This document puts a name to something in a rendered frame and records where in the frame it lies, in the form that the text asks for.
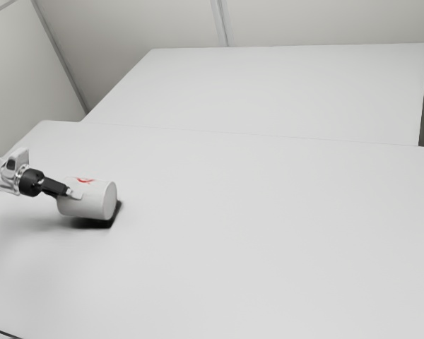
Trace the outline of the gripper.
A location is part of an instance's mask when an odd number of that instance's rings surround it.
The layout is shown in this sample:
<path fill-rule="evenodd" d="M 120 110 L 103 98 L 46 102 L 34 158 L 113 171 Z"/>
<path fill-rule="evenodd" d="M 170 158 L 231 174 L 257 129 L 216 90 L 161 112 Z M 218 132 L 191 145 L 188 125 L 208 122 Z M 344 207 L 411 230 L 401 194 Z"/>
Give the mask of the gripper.
<path fill-rule="evenodd" d="M 83 197 L 80 191 L 74 191 L 61 182 L 45 177 L 42 171 L 33 168 L 22 173 L 19 181 L 19 192 L 24 196 L 38 196 L 43 192 L 54 198 L 64 196 L 71 199 L 82 199 Z"/>

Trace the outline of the white mug with red print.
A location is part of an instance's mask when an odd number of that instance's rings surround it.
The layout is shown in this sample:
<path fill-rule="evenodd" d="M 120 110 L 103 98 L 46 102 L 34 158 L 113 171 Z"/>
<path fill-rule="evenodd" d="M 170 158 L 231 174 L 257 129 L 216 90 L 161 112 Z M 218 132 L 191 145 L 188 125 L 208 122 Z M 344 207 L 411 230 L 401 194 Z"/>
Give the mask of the white mug with red print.
<path fill-rule="evenodd" d="M 61 181 L 71 190 L 57 198 L 58 211 L 65 216 L 109 220 L 117 206 L 117 185 L 113 181 L 65 177 Z"/>

